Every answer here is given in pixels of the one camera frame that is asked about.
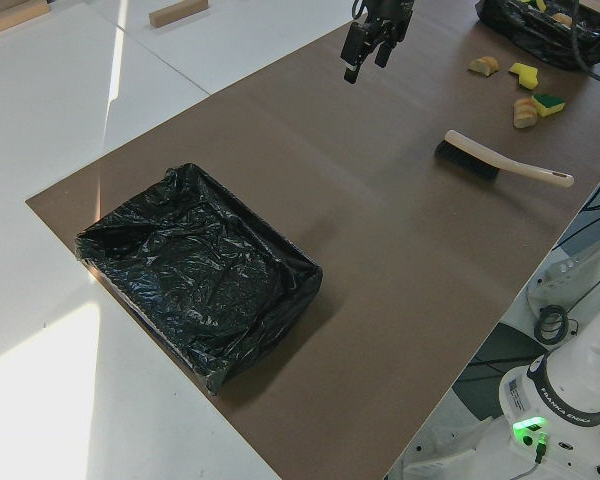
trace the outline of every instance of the black bag containing food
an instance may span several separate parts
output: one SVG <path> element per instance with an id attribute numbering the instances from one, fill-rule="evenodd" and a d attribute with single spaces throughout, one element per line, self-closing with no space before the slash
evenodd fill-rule
<path id="1" fill-rule="evenodd" d="M 192 164 L 80 233 L 76 256 L 212 394 L 280 342 L 322 281 L 318 265 Z"/>
<path id="2" fill-rule="evenodd" d="M 480 0 L 476 10 L 480 20 L 540 60 L 565 70 L 579 69 L 571 48 L 571 28 L 553 15 L 571 15 L 569 0 L 544 0 L 540 11 L 535 1 Z M 578 49 L 588 66 L 600 63 L 600 13 L 579 8 Z"/>

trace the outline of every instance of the green and yellow sponge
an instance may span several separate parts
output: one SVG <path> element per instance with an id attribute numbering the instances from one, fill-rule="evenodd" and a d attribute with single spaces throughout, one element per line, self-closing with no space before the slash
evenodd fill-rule
<path id="1" fill-rule="evenodd" d="M 559 97 L 552 97 L 551 95 L 539 95 L 534 94 L 531 96 L 533 104 L 536 106 L 536 110 L 541 117 L 552 115 L 554 113 L 561 112 L 565 106 L 563 99 Z"/>
<path id="2" fill-rule="evenodd" d="M 518 75 L 518 82 L 524 88 L 533 90 L 538 86 L 538 69 L 536 67 L 530 67 L 524 63 L 514 63 L 509 72 Z"/>

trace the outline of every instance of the hand brush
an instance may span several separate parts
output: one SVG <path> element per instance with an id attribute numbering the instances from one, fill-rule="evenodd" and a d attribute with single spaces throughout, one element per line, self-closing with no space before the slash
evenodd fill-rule
<path id="1" fill-rule="evenodd" d="M 487 180 L 493 180 L 500 170 L 506 170 L 558 187 L 566 188 L 573 185 L 571 175 L 516 162 L 455 130 L 449 130 L 444 135 L 444 140 L 436 148 L 436 155 L 456 163 Z"/>

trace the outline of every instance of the brown table surface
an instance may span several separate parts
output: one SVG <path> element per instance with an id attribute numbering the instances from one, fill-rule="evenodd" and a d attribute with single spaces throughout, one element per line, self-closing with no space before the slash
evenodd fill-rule
<path id="1" fill-rule="evenodd" d="M 479 24 L 472 1 L 421 1 L 381 70 L 342 80 L 347 28 L 211 96 L 29 200 L 76 234 L 193 162 L 324 268 L 278 349 L 210 401 L 284 480 L 380 479 L 600 180 L 600 84 Z M 494 55 L 502 71 L 467 71 Z M 539 67 L 564 112 L 512 126 Z M 434 159 L 448 129 L 573 174 L 490 184 Z"/>

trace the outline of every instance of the black bristles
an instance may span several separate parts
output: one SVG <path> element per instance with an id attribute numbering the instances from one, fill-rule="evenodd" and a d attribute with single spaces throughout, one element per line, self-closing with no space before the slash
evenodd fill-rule
<path id="1" fill-rule="evenodd" d="M 488 163 L 477 159 L 473 155 L 468 154 L 446 140 L 443 140 L 438 144 L 435 156 L 442 160 L 455 163 L 485 180 L 494 180 L 500 171 L 498 167 L 494 167 L 493 165 L 489 165 Z"/>

